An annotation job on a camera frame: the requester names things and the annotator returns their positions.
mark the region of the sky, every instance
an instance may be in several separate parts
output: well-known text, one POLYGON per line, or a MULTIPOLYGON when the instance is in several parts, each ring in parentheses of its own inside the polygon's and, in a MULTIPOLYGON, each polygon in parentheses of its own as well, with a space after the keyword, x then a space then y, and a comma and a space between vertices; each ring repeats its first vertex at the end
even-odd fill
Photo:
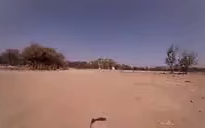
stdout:
POLYGON ((205 65, 205 0, 0 0, 0 52, 32 42, 136 66, 164 65, 176 44, 205 65))

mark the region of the green tree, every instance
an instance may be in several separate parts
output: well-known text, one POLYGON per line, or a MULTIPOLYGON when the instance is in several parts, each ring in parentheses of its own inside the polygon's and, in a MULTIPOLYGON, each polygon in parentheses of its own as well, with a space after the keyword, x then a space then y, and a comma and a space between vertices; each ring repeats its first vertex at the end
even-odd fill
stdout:
POLYGON ((22 56, 25 62, 34 69, 67 68, 65 57, 54 48, 31 44, 23 50, 22 56))
POLYGON ((167 58, 165 60, 165 63, 169 66, 171 73, 174 73, 174 67, 177 63, 177 51, 178 47, 172 44, 166 52, 167 58))

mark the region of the dirt ground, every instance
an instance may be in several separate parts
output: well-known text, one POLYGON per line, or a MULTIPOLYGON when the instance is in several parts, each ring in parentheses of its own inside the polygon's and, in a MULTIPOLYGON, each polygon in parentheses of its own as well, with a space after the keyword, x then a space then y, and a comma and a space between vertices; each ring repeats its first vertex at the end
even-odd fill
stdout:
POLYGON ((205 74, 0 71, 0 128, 205 128, 205 74))

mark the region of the tree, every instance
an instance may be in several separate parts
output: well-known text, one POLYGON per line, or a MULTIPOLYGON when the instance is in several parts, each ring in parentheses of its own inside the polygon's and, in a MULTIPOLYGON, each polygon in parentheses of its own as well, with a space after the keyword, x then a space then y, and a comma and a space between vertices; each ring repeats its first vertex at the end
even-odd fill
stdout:
POLYGON ((1 58, 3 63, 12 66, 20 65, 22 62, 21 54, 18 49, 7 49, 5 52, 1 54, 1 58))
POLYGON ((188 69, 197 64, 197 54, 195 52, 184 51, 178 60, 178 65, 181 68, 181 71, 188 73, 188 69))
POLYGON ((165 60, 165 63, 170 67, 171 73, 174 73, 174 66, 177 63, 177 59, 176 59, 177 51, 178 51, 178 47, 172 44, 166 52, 167 58, 165 60))
POLYGON ((62 53, 54 48, 48 48, 39 44, 31 44, 26 47, 22 56, 27 64, 34 69, 58 69, 66 68, 67 62, 62 53))
POLYGON ((98 58, 97 60, 91 61, 90 66, 92 68, 100 68, 100 69, 112 69, 115 67, 117 63, 113 59, 109 58, 98 58))

